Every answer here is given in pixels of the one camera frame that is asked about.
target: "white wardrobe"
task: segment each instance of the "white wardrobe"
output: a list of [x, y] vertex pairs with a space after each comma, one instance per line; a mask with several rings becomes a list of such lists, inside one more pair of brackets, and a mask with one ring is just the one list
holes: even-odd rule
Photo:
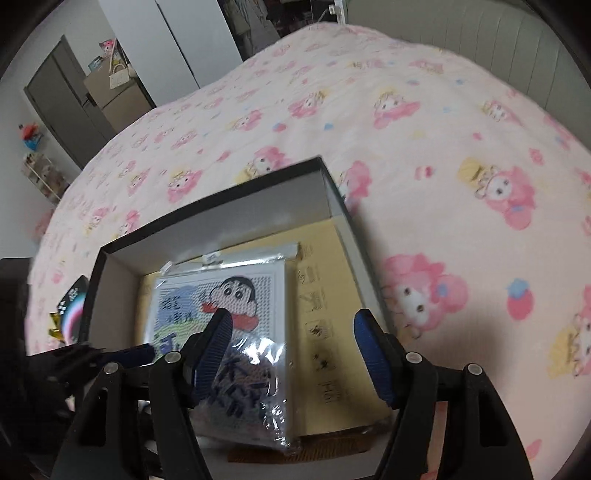
[[99, 0], [111, 28], [158, 106], [242, 63], [216, 0]]

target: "blue gripper pad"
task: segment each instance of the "blue gripper pad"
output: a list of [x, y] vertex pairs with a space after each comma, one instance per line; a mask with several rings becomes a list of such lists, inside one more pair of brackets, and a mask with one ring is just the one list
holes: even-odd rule
[[368, 315], [371, 315], [369, 310], [360, 310], [355, 314], [353, 332], [378, 397], [391, 407], [396, 399], [392, 389], [392, 370], [374, 333], [369, 328], [368, 321], [375, 320], [366, 318]]
[[232, 337], [232, 326], [232, 316], [226, 312], [199, 359], [193, 375], [192, 395], [197, 403], [210, 394], [213, 380]]

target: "cartoon boy picture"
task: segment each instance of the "cartoon boy picture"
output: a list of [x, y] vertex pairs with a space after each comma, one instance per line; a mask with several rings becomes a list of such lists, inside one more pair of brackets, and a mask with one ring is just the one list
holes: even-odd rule
[[232, 314], [234, 328], [253, 331], [259, 323], [256, 316], [255, 286], [246, 277], [230, 277], [209, 293], [209, 301], [203, 302], [204, 313], [226, 309]]

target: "metal screw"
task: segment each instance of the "metal screw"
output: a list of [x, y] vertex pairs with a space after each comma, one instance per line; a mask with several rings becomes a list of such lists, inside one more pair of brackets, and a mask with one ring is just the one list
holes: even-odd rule
[[164, 355], [164, 361], [168, 364], [175, 364], [181, 359], [181, 354], [178, 352], [168, 352]]
[[417, 352], [407, 353], [407, 361], [412, 364], [419, 364], [423, 361], [423, 357]]
[[105, 373], [107, 375], [109, 375], [109, 374], [114, 374], [118, 369], [119, 369], [119, 365], [117, 365], [115, 362], [109, 362], [108, 364], [105, 365], [103, 370], [105, 370]]
[[468, 365], [468, 371], [472, 375], [480, 375], [482, 373], [482, 367], [480, 365], [470, 364]]

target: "bed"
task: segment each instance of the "bed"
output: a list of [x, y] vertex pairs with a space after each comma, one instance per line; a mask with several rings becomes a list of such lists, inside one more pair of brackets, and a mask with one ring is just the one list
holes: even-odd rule
[[551, 479], [591, 418], [591, 155], [471, 61], [364, 27], [300, 30], [109, 142], [41, 243], [28, 352], [57, 346], [48, 313], [101, 245], [318, 154], [403, 344], [481, 364]]

